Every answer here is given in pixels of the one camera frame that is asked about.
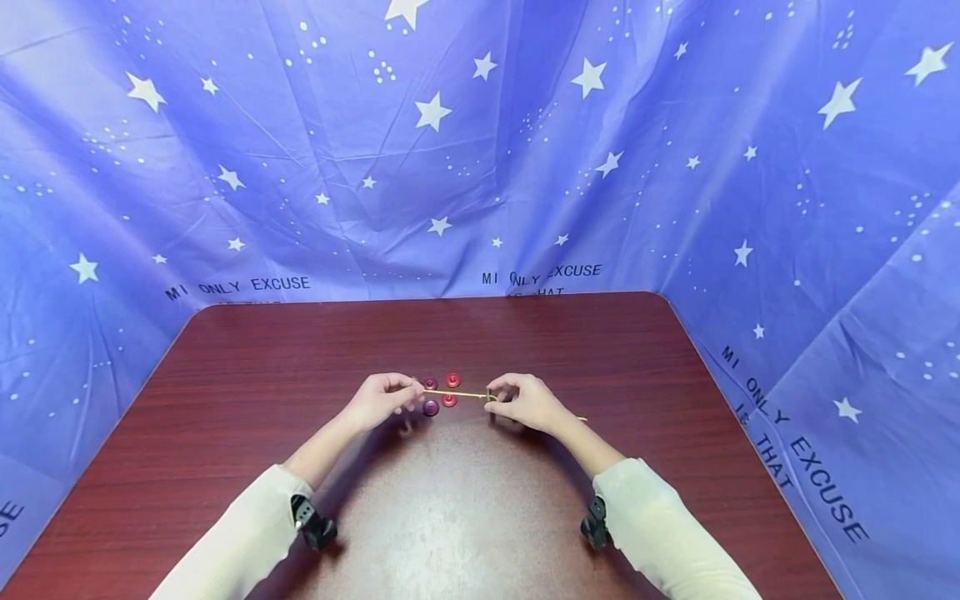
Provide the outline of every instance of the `small round object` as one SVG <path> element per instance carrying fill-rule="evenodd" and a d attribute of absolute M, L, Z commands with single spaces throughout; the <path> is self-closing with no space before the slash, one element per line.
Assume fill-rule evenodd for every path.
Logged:
<path fill-rule="evenodd" d="M 439 412 L 440 404 L 437 404 L 437 400 L 427 400 L 423 403 L 423 413 L 427 417 L 436 417 Z"/>

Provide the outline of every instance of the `white long-sleeve shirt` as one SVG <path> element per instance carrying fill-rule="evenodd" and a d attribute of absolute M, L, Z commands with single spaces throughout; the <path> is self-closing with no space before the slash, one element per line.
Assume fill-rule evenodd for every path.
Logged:
<path fill-rule="evenodd" d="M 672 600 L 759 600 L 730 555 L 646 463 L 626 459 L 593 478 L 613 545 Z M 290 499 L 310 487 L 280 465 L 241 493 L 151 600 L 243 600 L 297 538 Z"/>

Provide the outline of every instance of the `dark red table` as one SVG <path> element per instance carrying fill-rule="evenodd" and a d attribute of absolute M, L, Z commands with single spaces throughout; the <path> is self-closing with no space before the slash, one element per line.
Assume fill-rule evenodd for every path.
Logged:
<path fill-rule="evenodd" d="M 371 372 L 483 391 L 542 377 L 643 457 L 766 600 L 839 598 L 665 301 L 650 294 L 232 305 L 178 338 L 3 600 L 146 598 L 230 500 Z M 256 598 L 656 598 L 578 531 L 589 481 L 479 402 L 391 420 L 318 495 L 338 547 L 295 544 Z"/>

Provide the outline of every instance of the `forearm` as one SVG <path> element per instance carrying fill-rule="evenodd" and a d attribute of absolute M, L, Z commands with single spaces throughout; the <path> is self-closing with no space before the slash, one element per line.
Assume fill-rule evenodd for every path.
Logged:
<path fill-rule="evenodd" d="M 572 414 L 559 418 L 549 433 L 566 446 L 591 480 L 625 458 Z"/>
<path fill-rule="evenodd" d="M 303 443 L 283 465 L 316 490 L 361 433 L 358 426 L 340 414 Z"/>

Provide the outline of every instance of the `wrist-mounted device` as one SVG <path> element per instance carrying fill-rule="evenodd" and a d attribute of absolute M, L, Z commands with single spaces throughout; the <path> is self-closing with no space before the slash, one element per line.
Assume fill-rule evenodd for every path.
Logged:
<path fill-rule="evenodd" d="M 303 534 L 306 545 L 320 552 L 337 537 L 337 524 L 332 518 L 320 516 L 310 500 L 297 494 L 290 498 L 290 507 L 294 512 L 297 531 Z"/>
<path fill-rule="evenodd" d="M 587 516 L 580 523 L 580 533 L 594 550 L 606 546 L 610 540 L 610 533 L 607 531 L 607 504 L 600 496 L 594 496 L 590 500 Z"/>

